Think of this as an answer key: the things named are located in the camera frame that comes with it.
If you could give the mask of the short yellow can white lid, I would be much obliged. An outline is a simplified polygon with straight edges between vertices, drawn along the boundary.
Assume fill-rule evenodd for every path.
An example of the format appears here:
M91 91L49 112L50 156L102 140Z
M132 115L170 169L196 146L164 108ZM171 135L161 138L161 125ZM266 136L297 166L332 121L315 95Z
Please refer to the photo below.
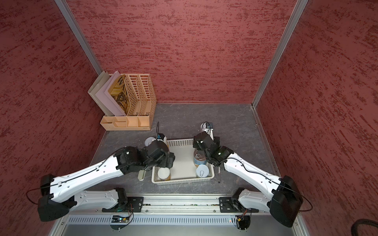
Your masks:
M171 179L171 172L169 168L159 168L157 176L161 181L169 181Z

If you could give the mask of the blue Progresso noodle soup can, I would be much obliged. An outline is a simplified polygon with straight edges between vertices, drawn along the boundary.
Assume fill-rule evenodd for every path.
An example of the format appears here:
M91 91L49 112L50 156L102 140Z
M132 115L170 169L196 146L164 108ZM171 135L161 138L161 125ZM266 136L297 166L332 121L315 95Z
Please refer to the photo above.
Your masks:
M206 165L207 159L205 152L203 150L197 150L194 151L194 165L198 167L199 165Z

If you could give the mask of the small green can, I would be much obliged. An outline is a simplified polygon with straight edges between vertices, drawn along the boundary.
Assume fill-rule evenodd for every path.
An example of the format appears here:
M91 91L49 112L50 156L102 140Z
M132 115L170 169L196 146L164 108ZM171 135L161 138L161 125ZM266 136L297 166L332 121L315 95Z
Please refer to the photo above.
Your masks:
M205 164L198 165L196 169L196 176L198 178L207 178L209 176L209 168Z

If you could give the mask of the small pink can back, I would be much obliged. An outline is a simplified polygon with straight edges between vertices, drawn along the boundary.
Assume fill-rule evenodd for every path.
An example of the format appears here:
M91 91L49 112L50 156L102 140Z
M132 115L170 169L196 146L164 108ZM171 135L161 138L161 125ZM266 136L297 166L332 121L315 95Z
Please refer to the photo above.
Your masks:
M207 123L206 122L204 122L204 123L202 123L201 124L201 127L200 127L200 131L201 132L207 132Z

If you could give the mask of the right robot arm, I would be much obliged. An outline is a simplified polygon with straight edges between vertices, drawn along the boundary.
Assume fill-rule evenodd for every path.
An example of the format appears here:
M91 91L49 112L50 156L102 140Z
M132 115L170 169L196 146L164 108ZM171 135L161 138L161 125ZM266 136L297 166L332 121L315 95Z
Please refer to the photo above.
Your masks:
M262 210L269 210L275 220L290 228L303 204L295 181L289 177L279 177L250 164L226 146L221 146L205 131L194 136L193 147L203 151L206 160L244 179L258 189L267 199Z

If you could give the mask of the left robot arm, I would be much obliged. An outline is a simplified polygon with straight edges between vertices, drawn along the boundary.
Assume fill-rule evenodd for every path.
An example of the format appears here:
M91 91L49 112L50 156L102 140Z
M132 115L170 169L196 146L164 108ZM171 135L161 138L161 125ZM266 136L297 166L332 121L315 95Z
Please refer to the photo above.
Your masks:
M129 173L149 171L153 167L172 168L175 155L161 140L154 140L144 148L123 147L105 160L66 176L43 176L41 198L37 211L42 222L59 219L71 211L101 208L104 212L131 210L123 188L103 192L87 189L104 181Z

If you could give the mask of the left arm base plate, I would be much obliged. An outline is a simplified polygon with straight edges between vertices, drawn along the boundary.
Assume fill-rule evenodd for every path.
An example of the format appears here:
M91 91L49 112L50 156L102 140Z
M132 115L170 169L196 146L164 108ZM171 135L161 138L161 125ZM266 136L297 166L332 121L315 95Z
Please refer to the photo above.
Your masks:
M101 211L106 213L140 213L142 211L144 197L128 197L126 201L118 202L110 209L103 208Z

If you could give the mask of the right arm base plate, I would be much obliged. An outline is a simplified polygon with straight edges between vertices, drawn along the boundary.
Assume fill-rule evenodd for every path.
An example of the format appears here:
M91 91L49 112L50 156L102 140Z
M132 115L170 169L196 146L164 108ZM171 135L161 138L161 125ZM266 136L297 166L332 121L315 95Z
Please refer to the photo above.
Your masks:
M221 213L259 213L259 210L254 208L245 208L236 199L231 197L220 197L219 206Z

